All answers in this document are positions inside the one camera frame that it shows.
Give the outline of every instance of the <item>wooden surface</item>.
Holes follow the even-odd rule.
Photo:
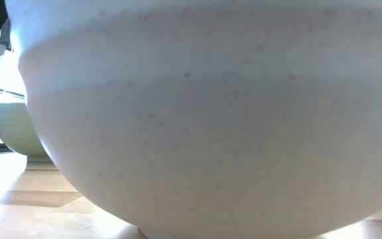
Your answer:
[[[381,220],[365,220],[317,238],[382,239],[382,212],[377,215],[373,218]],[[53,164],[26,164],[26,157],[6,153],[0,154],[0,238],[145,237],[85,199]]]

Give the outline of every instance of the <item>white ceramic bowl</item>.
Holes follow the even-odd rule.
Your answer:
[[[293,239],[382,208],[382,1],[7,8],[44,147],[114,215]]]
[[[28,155],[29,161],[49,161],[24,103],[0,104],[0,138],[14,152]]]

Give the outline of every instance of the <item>bowl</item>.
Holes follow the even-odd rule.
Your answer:
[[[0,138],[12,151],[27,155],[28,161],[50,161],[24,103],[0,103]]]
[[[66,178],[183,238],[303,238],[382,208],[382,1],[7,0]]]

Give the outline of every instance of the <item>ceramic pot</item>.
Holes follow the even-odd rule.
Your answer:
[[[0,104],[0,138],[28,161],[50,161],[36,135],[24,103]]]
[[[289,239],[382,208],[382,1],[7,8],[44,147],[114,215]]]

